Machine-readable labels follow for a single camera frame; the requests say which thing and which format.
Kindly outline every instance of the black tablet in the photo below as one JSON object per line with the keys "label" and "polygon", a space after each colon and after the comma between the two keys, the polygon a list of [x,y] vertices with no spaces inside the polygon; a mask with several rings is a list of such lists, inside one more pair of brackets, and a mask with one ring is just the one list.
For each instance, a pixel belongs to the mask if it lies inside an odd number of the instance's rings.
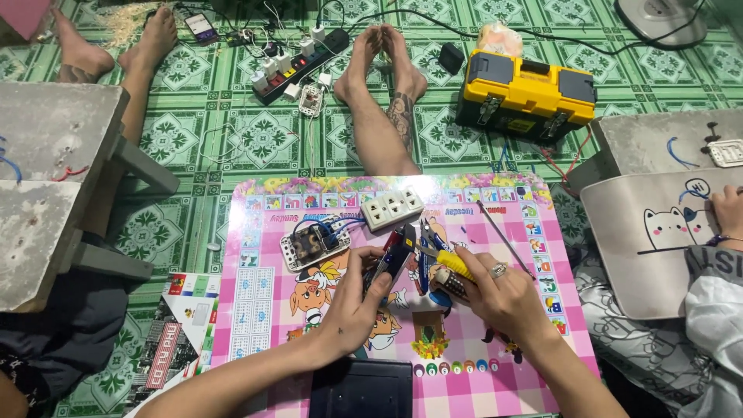
{"label": "black tablet", "polygon": [[312,375],[308,418],[412,418],[409,361],[342,358]]}

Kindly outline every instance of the silver ring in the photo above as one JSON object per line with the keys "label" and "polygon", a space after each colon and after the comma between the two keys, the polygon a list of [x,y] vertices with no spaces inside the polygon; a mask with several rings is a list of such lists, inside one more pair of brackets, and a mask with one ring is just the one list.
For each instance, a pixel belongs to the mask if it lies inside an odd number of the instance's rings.
{"label": "silver ring", "polygon": [[506,263],[497,262],[492,269],[490,269],[490,276],[493,279],[497,279],[498,277],[501,277],[503,274],[506,274]]}

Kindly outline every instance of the bracelet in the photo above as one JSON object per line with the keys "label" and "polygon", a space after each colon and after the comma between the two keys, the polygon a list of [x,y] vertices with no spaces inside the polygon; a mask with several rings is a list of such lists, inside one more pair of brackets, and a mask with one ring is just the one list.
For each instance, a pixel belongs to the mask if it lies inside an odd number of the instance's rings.
{"label": "bracelet", "polygon": [[716,247],[720,242],[728,241],[729,239],[735,240],[735,241],[743,241],[743,238],[735,238],[731,237],[730,235],[715,235],[707,242],[707,245],[711,245],[712,247]]}

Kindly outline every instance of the black power strip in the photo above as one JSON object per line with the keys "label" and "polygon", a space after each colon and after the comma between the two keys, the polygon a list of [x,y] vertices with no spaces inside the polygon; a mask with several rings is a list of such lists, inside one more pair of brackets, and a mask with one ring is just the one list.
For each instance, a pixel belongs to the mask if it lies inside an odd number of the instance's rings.
{"label": "black power strip", "polygon": [[326,63],[330,58],[340,54],[349,45],[348,32],[343,29],[334,29],[322,40],[322,44],[315,45],[315,52],[309,57],[297,55],[291,59],[291,70],[285,73],[276,72],[272,80],[268,80],[268,87],[261,91],[253,87],[253,93],[258,100],[267,105],[281,97],[289,84],[299,85],[299,79],[315,68]]}

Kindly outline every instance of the speech bubble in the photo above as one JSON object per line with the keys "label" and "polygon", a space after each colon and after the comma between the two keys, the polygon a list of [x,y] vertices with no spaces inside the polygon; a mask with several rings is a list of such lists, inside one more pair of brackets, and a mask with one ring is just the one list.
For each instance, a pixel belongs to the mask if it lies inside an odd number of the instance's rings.
{"label": "speech bubble", "polygon": [[694,190],[703,196],[710,194],[710,185],[704,179],[691,179],[685,185],[687,190]]}

